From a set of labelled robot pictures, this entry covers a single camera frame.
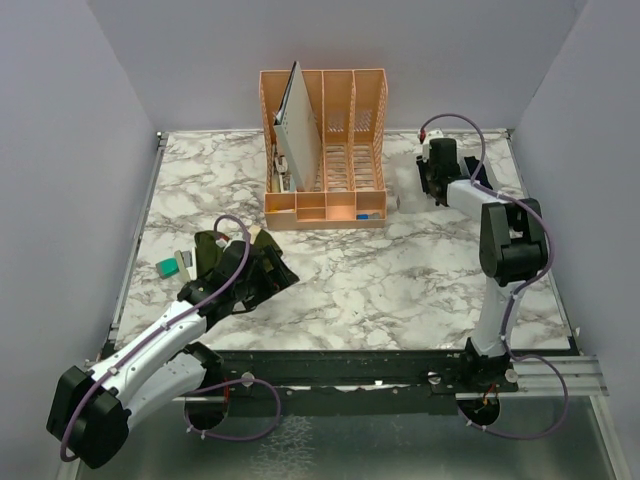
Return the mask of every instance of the white wall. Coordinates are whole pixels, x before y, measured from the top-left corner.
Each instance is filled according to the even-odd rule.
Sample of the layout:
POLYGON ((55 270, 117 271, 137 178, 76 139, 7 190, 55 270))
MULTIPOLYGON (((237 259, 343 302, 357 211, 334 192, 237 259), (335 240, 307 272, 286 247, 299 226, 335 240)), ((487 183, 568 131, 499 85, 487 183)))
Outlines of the white wall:
POLYGON ((47 479, 57 379, 104 341, 157 139, 84 0, 3 0, 0 65, 0 477, 47 479))
POLYGON ((580 344, 597 353, 640 478, 640 2, 591 0, 527 107, 515 153, 558 240, 580 344))
POLYGON ((387 127, 515 127, 584 0, 88 0, 151 119, 262 127, 258 72, 385 67, 387 127))

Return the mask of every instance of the cable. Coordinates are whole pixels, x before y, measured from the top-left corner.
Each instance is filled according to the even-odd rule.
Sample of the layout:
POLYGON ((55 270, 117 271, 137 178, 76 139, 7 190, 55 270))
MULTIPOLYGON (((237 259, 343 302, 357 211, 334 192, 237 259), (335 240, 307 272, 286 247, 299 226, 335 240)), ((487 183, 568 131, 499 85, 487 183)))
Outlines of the cable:
POLYGON ((248 382, 258 383, 260 385, 264 385, 265 387, 267 387, 271 391, 271 393, 273 393, 273 398, 276 401, 276 414, 275 414, 273 422, 271 422, 271 424, 267 428, 265 428, 264 430, 262 430, 259 433, 255 433, 253 435, 248 435, 246 437, 235 437, 235 436, 232 436, 232 435, 222 435, 220 433, 213 433, 213 432, 209 432, 207 430, 198 430, 191 423, 191 419, 189 418, 189 414, 187 413, 187 411, 185 409, 184 419, 187 422, 187 426, 188 426, 187 433, 190 433, 192 431, 196 432, 196 433, 199 433, 203 440, 204 440, 204 437, 209 437, 209 438, 217 438, 218 440, 226 440, 226 441, 229 441, 229 442, 251 442, 253 440, 258 440, 259 438, 266 437, 271 432, 273 432, 275 430, 275 428, 278 426, 278 423, 280 423, 280 414, 282 412, 282 403, 280 401, 280 396, 278 395, 278 391, 276 390, 276 388, 273 385, 271 385, 270 383, 265 382, 264 380, 260 380, 258 378, 252 378, 252 379, 238 378, 238 379, 235 379, 235 380, 229 380, 228 382, 219 383, 218 385, 213 385, 211 387, 200 388, 198 390, 194 390, 193 392, 190 392, 190 394, 210 392, 211 390, 217 390, 219 388, 225 388, 225 387, 229 387, 231 385, 237 385, 239 383, 248 383, 248 382))
MULTIPOLYGON (((166 328, 169 328, 175 325, 180 320, 191 315, 193 312, 198 311, 200 308, 202 308, 203 306, 207 305, 212 300, 214 300, 218 295, 220 295, 227 288, 229 288, 233 284, 233 282, 236 281, 238 276, 240 276, 240 273, 242 273, 242 270, 244 269, 245 265, 247 264, 247 260, 249 259, 249 251, 251 249, 251 234, 249 233, 249 230, 247 230, 247 227, 244 225, 244 223, 242 223, 242 221, 239 218, 233 215, 221 215, 220 217, 218 217, 215 223, 213 224, 214 232, 218 231, 218 224, 222 220, 231 220, 237 223, 240 226, 240 230, 242 230, 242 234, 244 237, 244 242, 245 242, 244 253, 242 255, 242 259, 240 260, 240 264, 238 265, 238 268, 236 269, 236 271, 233 272, 233 275, 229 277, 229 279, 224 283, 224 285, 222 285, 218 290, 213 292, 207 298, 197 303, 193 307, 189 308, 188 310, 185 310, 184 312, 168 320, 166 322, 166 327, 160 326, 156 330, 151 332, 145 339, 143 339, 138 345, 136 345, 135 348, 133 348, 129 353, 123 356, 122 359, 120 359, 113 366, 115 370, 119 370, 120 368, 122 368, 129 360, 131 360, 131 358, 133 358, 138 352, 140 352, 140 350, 142 350, 146 345, 148 345, 149 342, 151 342, 154 338, 156 338, 161 333, 165 332, 166 328)), ((67 424, 67 428, 65 428, 64 434, 62 435, 62 440, 60 441, 60 459, 63 462, 72 462, 78 458, 77 455, 71 455, 71 456, 67 455, 67 448, 69 446, 69 439, 71 438, 71 432, 73 431, 73 427, 75 426, 76 422, 78 421, 78 418, 80 417, 80 413, 82 412, 82 409, 87 405, 91 397, 96 393, 96 391, 100 388, 100 386, 113 376, 113 374, 111 373, 112 370, 113 369, 109 369, 108 371, 106 371, 104 375, 102 375, 93 385, 91 385, 91 388, 89 388, 89 390, 84 395, 84 397, 82 397, 80 402, 78 402, 78 405, 73 411, 73 414, 69 419, 69 423, 67 424)))
POLYGON ((549 256, 548 256, 548 259, 547 259, 547 263, 542 268, 542 270, 540 270, 538 272, 538 274, 535 277, 531 278, 530 280, 527 280, 522 285, 519 285, 518 287, 516 287, 513 290, 513 293, 511 295, 511 297, 509 298, 509 301, 507 302, 507 307, 505 309, 504 317, 502 317, 502 323, 500 325, 500 339, 502 341, 502 344, 504 345, 504 348, 505 348, 507 354, 509 355, 509 357, 514 362, 522 362, 523 360, 535 359, 535 360, 538 360, 538 361, 544 363, 545 365, 547 365, 553 371, 553 373, 556 374, 556 376, 560 380, 560 384, 562 385, 563 397, 564 397, 564 404, 563 404, 562 413, 560 414, 560 417, 549 428, 547 428, 546 430, 543 430, 542 432, 539 432, 539 433, 530 434, 530 435, 518 435, 518 434, 501 432, 499 430, 494 430, 494 429, 491 429, 491 428, 487 428, 486 426, 478 425, 478 424, 472 422, 471 420, 469 420, 469 418, 467 418, 467 416, 464 414, 464 412, 462 410, 460 410, 459 408, 458 408, 458 411, 467 420, 467 425, 470 425, 470 426, 472 426, 472 427, 474 427, 474 428, 476 428, 478 430, 481 430, 483 432, 489 433, 491 435, 495 435, 497 437, 509 438, 509 439, 513 439, 513 440, 535 440, 535 439, 538 439, 538 438, 542 438, 542 437, 545 437, 545 436, 555 432, 556 430, 558 430, 558 428, 560 428, 560 426, 564 423, 564 421, 567 418, 567 414, 569 412, 569 390, 567 388, 567 383, 565 382, 564 378, 562 377, 562 374, 560 373, 560 371, 549 360, 541 357, 540 355, 529 354, 529 355, 524 355, 522 357, 518 357, 517 355, 515 355, 513 353, 513 351, 511 350, 511 347, 509 346, 508 342, 507 342, 506 332, 507 332, 507 326, 509 324, 509 316, 511 315, 511 311, 513 310, 513 306, 515 304, 515 301, 516 301, 516 298, 518 297, 518 295, 520 295, 520 293, 523 292, 527 287, 531 286, 532 284, 534 284, 535 282, 540 280, 542 277, 544 277, 549 272, 549 270, 551 270, 551 265, 553 264, 553 262, 555 260, 555 252, 556 252, 555 241, 554 241, 553 235, 551 234, 551 230, 549 228, 549 225, 542 219, 542 217, 540 215, 538 215, 537 212, 535 212, 531 207, 529 207, 529 205, 525 204, 524 202, 522 202, 522 201, 518 200, 517 198, 514 198, 514 197, 512 197, 510 195, 506 195, 504 193, 498 194, 497 192, 494 192, 493 190, 491 190, 489 188, 486 188, 483 185, 480 185, 480 183, 476 181, 476 177, 480 173, 480 170, 482 169, 482 166, 483 166, 484 161, 485 161, 485 157, 486 157, 486 153, 487 153, 487 143, 485 141, 484 134, 482 133, 482 130, 480 130, 480 127, 478 127, 478 125, 473 120, 471 120, 470 118, 465 117, 464 115, 460 115, 458 113, 441 113, 440 115, 436 115, 434 117, 431 117, 429 120, 427 120, 426 122, 424 122, 422 124, 422 127, 420 127, 420 137, 419 138, 421 140, 421 143, 424 142, 424 138, 426 137, 425 128, 427 127, 427 125, 429 125, 434 120, 437 120, 437 119, 443 118, 443 117, 454 117, 454 118, 459 118, 461 120, 464 120, 465 122, 467 122, 469 125, 471 125, 474 128, 474 130, 476 131, 476 133, 480 137, 480 146, 481 146, 480 161, 479 161, 478 165, 476 166, 476 169, 473 171, 473 174, 471 175, 471 178, 470 178, 471 185, 473 185, 478 190, 480 190, 480 191, 482 191, 482 192, 484 192, 484 193, 486 193, 488 195, 491 195, 492 197, 503 199, 503 200, 506 200, 508 202, 515 203, 520 208, 525 210, 529 215, 531 215, 535 219, 535 221, 538 222, 538 224, 540 225, 542 230, 544 230, 545 236, 547 237, 548 250, 549 250, 549 256))

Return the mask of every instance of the eraser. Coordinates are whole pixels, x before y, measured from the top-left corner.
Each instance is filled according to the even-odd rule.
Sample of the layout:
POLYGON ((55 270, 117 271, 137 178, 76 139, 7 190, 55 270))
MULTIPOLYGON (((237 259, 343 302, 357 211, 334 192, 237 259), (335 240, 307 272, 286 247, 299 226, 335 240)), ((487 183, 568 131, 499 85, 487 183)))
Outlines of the eraser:
POLYGON ((156 270, 160 278, 169 278, 178 273, 178 262, 175 258, 167 258, 166 260, 156 263, 156 270))

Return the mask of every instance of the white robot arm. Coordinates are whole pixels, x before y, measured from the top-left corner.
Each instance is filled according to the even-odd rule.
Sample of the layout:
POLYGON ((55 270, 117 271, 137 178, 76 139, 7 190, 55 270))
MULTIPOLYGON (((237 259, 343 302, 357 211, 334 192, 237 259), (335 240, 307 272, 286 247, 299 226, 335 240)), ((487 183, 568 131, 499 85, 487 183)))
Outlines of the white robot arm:
POLYGON ((61 441, 61 456, 69 447, 89 467, 100 467, 151 412, 196 390, 205 376, 212 384, 224 380, 216 368, 219 357, 192 342, 234 313, 236 304, 253 310, 299 281, 266 237, 260 247, 230 241, 217 266, 187 283, 177 301, 131 343, 87 372, 71 367, 60 377, 47 430, 61 441))
MULTIPOLYGON (((477 164, 475 158, 465 160, 477 164)), ((479 256, 487 275, 486 292, 467 350, 478 360, 502 357, 507 361, 504 340, 511 335, 522 299, 514 292, 547 262, 544 231, 524 209, 487 193, 492 187, 484 171, 478 176, 484 191, 472 185, 463 171, 475 165, 467 168, 458 164, 454 139, 429 135, 417 164, 425 193, 438 204, 455 208, 481 224, 479 256)), ((540 214, 536 200, 522 202, 540 214)))

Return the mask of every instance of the purple cable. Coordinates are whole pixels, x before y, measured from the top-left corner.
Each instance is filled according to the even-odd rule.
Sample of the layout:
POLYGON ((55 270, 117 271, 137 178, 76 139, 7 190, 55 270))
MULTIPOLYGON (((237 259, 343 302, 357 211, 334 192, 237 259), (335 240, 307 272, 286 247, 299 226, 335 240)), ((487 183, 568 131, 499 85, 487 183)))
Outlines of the purple cable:
MULTIPOLYGON (((171 320, 167 321, 167 323, 166 323, 166 327, 167 328, 175 325, 180 320, 182 320, 185 317, 191 315, 193 312, 199 310, 201 307, 205 306, 206 304, 208 304, 212 300, 214 300, 218 295, 220 295, 227 288, 229 288, 229 286, 232 285, 233 282, 235 282, 235 280, 238 278, 238 276, 240 275, 240 273, 244 269, 244 266, 247 264, 247 260, 249 258, 249 250, 251 248, 251 235, 249 234, 249 230, 247 230, 247 227, 244 225, 244 223, 242 223, 242 221, 239 218, 237 218, 237 217, 235 217, 233 215, 221 215, 220 217, 218 217, 216 219, 215 223, 213 224, 214 232, 218 231, 218 224, 220 223, 220 221, 225 220, 225 219, 226 220, 231 220, 231 221, 237 223, 240 226, 240 229, 242 230, 242 234, 243 234, 244 242, 245 242, 245 248, 244 248, 244 253, 243 253, 243 256, 242 256, 242 260, 240 260, 240 265, 238 265, 237 270, 235 272, 233 272, 233 275, 231 275, 231 277, 229 277, 229 280, 227 280, 224 283, 224 285, 222 285, 218 290, 213 292, 211 295, 209 295, 207 298, 205 298, 201 302, 197 303, 193 307, 189 308, 188 310, 185 310, 184 312, 182 312, 182 313, 176 315, 175 317, 173 317, 171 320)), ((126 354, 124 357, 122 357, 118 361, 118 363, 116 363, 114 365, 114 368, 116 370, 119 370, 120 368, 122 368, 122 366, 125 365, 129 360, 131 360, 131 358, 133 358, 135 355, 137 355, 138 352, 140 352, 140 350, 142 350, 145 346, 147 346, 148 343, 151 340, 156 338, 161 333, 164 333, 165 331, 166 331, 165 327, 158 327, 156 330, 151 332, 148 337, 146 337, 138 345, 136 345, 136 347, 133 348, 128 354, 126 354)), ((77 455, 73 455, 73 456, 67 455, 67 447, 69 446, 69 439, 71 438, 71 432, 73 431, 73 427, 75 426, 76 422, 78 421, 78 418, 80 417, 80 413, 82 412, 82 409, 89 402, 89 399, 91 399, 91 397, 96 393, 96 391, 100 388, 100 386, 104 382, 106 382, 109 378, 111 378, 112 376, 113 375, 112 375, 112 373, 110 371, 105 372, 104 375, 102 375, 102 377, 100 377, 93 385, 91 385, 91 388, 89 388, 89 390, 84 395, 84 397, 82 397, 82 400, 80 400, 80 402, 78 402, 78 406, 73 411, 73 414, 71 415, 71 418, 69 419, 69 423, 67 424, 67 428, 65 428, 65 430, 64 430, 64 434, 62 435, 62 440, 60 442, 60 459, 63 462, 72 462, 72 461, 74 461, 74 460, 76 460, 78 458, 77 455)))
POLYGON ((267 387, 271 393, 273 393, 273 397, 276 400, 276 414, 275 414, 275 418, 273 420, 273 422, 271 422, 271 425, 269 425, 267 428, 265 428, 264 430, 262 430, 259 433, 255 433, 253 435, 248 435, 246 437, 235 437, 235 436, 231 436, 231 435, 222 435, 220 433, 213 433, 213 432, 209 432, 207 430, 198 430, 197 428, 195 428, 193 426, 193 424, 191 423, 191 419, 189 418, 189 414, 187 413, 186 409, 184 412, 184 419, 187 422, 188 425, 188 429, 187 432, 190 431, 194 431, 196 433, 199 433, 200 435, 204 435, 205 437, 209 437, 209 438, 217 438, 218 440, 226 440, 229 442, 251 442, 253 440, 258 440, 262 437, 266 437, 267 435, 269 435, 271 432, 273 432, 276 427, 278 426, 278 423, 280 422, 280 413, 282 412, 282 403, 280 402, 280 396, 278 395, 278 391, 276 390, 276 388, 271 385, 268 382, 265 382, 264 380, 260 380, 258 378, 252 378, 252 379, 246 379, 246 378, 238 378, 235 380, 229 380, 228 382, 223 382, 223 383, 219 383, 217 385, 213 385, 211 387, 205 387, 205 388, 200 388, 198 390, 194 390, 193 392, 190 392, 191 394, 193 393, 206 393, 206 392, 210 392, 211 390, 218 390, 219 388, 224 388, 224 387, 229 387, 231 385, 237 385, 239 383, 258 383, 260 385, 264 385, 265 387, 267 387))
POLYGON ((560 428, 560 426, 566 420, 567 414, 569 412, 569 390, 567 388, 567 383, 565 382, 564 378, 562 377, 562 374, 560 373, 560 371, 551 362, 549 362, 549 360, 545 359, 544 357, 541 357, 540 355, 535 355, 535 354, 524 355, 522 357, 516 356, 513 353, 513 351, 511 350, 511 347, 509 346, 509 344, 507 342, 506 332, 507 332, 507 326, 509 324, 509 316, 511 315, 511 311, 513 310, 513 305, 515 303, 516 296, 519 295, 520 292, 522 292, 524 289, 526 289, 527 287, 531 286, 533 283, 535 283, 538 280, 540 280, 542 277, 544 277, 549 272, 549 270, 551 270, 551 265, 553 264, 553 261, 555 260, 555 253, 556 253, 555 242, 554 242, 553 236, 551 235, 551 229, 549 228, 549 225, 531 207, 529 207, 524 202, 518 200, 517 198, 511 197, 510 195, 506 195, 504 193, 494 192, 493 190, 484 187, 483 185, 481 185, 479 182, 476 181, 476 177, 480 173, 480 170, 482 169, 482 166, 483 166, 484 161, 485 161, 486 151, 487 151, 487 144, 486 144, 484 135, 482 133, 482 130, 480 130, 480 127, 478 127, 478 125, 473 120, 471 120, 470 118, 465 117, 464 115, 460 115, 458 113, 441 113, 440 115, 436 115, 434 117, 431 117, 429 120, 424 122, 422 124, 422 127, 420 127, 420 132, 424 132, 426 126, 429 125, 434 120, 437 120, 437 119, 443 118, 443 117, 455 117, 455 118, 459 118, 461 120, 464 120, 465 122, 467 122, 469 125, 471 125, 475 129, 476 133, 480 137, 480 145, 481 145, 482 151, 481 151, 481 154, 480 154, 480 161, 478 163, 478 166, 476 167, 476 169, 473 171, 473 174, 471 175, 471 179, 470 179, 471 185, 473 185, 478 190, 491 195, 492 197, 515 203, 520 208, 525 210, 529 215, 531 215, 535 219, 535 221, 538 222, 538 224, 542 227, 542 230, 544 230, 545 236, 547 237, 547 243, 548 243, 548 246, 549 246, 549 257, 547 259, 547 263, 545 264, 544 268, 542 268, 542 270, 540 270, 540 272, 538 272, 538 274, 535 277, 531 278, 530 280, 526 281, 525 283, 523 283, 522 285, 520 285, 520 286, 518 286, 517 288, 514 289, 512 296, 509 298, 509 301, 507 302, 507 308, 505 309, 504 317, 502 318, 502 323, 500 324, 500 337, 503 338, 502 344, 504 345, 504 348, 505 348, 506 352, 508 353, 509 357, 511 357, 511 359, 514 362, 521 362, 521 361, 527 360, 527 359, 535 359, 535 360, 539 360, 540 362, 542 362, 545 365, 547 365, 553 371, 553 373, 556 374, 556 376, 560 380, 560 384, 562 385, 563 397, 564 397, 562 413, 561 413, 560 417, 558 418, 558 420, 556 420, 556 422, 553 423, 553 425, 551 425, 546 430, 543 430, 542 432, 530 434, 530 435, 518 435, 518 434, 513 434, 513 433, 508 433, 508 432, 501 432, 499 430, 494 430, 494 429, 491 429, 491 428, 486 428, 486 427, 478 425, 477 423, 474 423, 471 420, 469 420, 469 418, 467 418, 467 416, 464 414, 464 412, 462 410, 458 409, 458 411, 467 420, 467 422, 469 422, 468 423, 469 425, 471 425, 472 427, 474 427, 474 428, 476 428, 478 430, 482 430, 482 431, 484 431, 486 433, 489 433, 491 435, 495 435, 495 436, 501 437, 501 438, 509 438, 509 439, 513 439, 513 440, 536 440, 538 438, 545 437, 545 436, 555 432, 556 430, 558 430, 560 428))

